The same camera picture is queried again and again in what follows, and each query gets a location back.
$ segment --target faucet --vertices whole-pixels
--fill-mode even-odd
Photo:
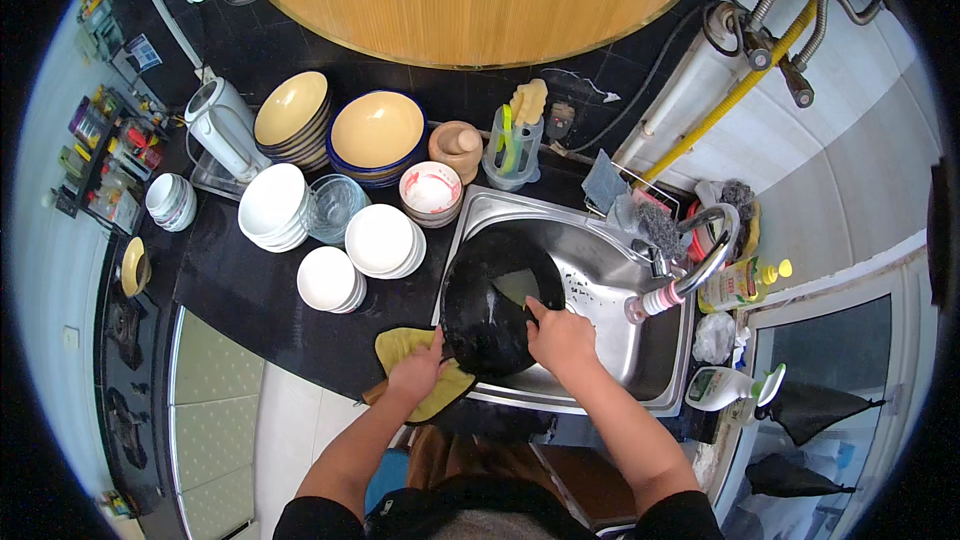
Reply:
[[[643,296],[631,296],[624,301],[623,310],[630,323],[638,325],[644,318],[649,318],[674,305],[679,305],[684,302],[688,294],[700,288],[702,283],[707,281],[707,278],[720,269],[720,266],[723,265],[734,249],[740,231],[740,214],[733,205],[721,202],[703,209],[679,222],[677,231],[679,234],[686,234],[694,228],[717,220],[723,221],[720,235],[714,242],[713,247],[703,257],[703,260],[697,263],[695,267],[678,280],[670,282],[664,287],[647,292]],[[669,267],[660,249],[653,247],[649,249],[647,254],[651,257],[650,267],[654,277],[665,277],[664,274]]]

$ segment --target person's arm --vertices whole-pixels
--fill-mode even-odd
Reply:
[[[531,296],[526,302],[539,321],[527,322],[530,354],[590,416],[633,491],[637,515],[678,492],[699,491],[677,441],[600,363],[591,320]]]
[[[367,485],[377,473],[390,440],[414,413],[443,370],[444,335],[434,331],[430,348],[423,344],[390,370],[383,396],[323,449],[294,498],[318,496],[340,503],[363,521]]]

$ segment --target stainless steel sink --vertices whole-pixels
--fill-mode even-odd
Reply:
[[[677,415],[690,358],[690,301],[639,326],[631,324],[623,301],[669,280],[651,279],[647,263],[627,248],[629,237],[584,211],[480,186],[466,189],[446,266],[463,241],[495,223],[523,232],[553,258],[565,284],[566,307],[596,326],[597,356],[620,385],[651,414]],[[438,296],[433,324],[439,319]],[[468,396],[526,409],[585,414],[539,364],[506,378],[484,379]]]

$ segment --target white kettle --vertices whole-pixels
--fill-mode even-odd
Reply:
[[[238,182],[250,183],[270,167],[254,140],[254,113],[226,79],[217,77],[200,86],[183,118],[189,133]]]

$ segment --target black bag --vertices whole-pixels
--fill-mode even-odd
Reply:
[[[785,380],[774,400],[758,406],[753,416],[757,420],[770,417],[783,426],[794,444],[803,446],[836,422],[884,403],[812,383]]]
[[[766,494],[784,499],[798,496],[854,494],[857,488],[841,486],[807,467],[794,465],[782,454],[768,454],[759,462],[747,465],[747,480],[753,494]]]

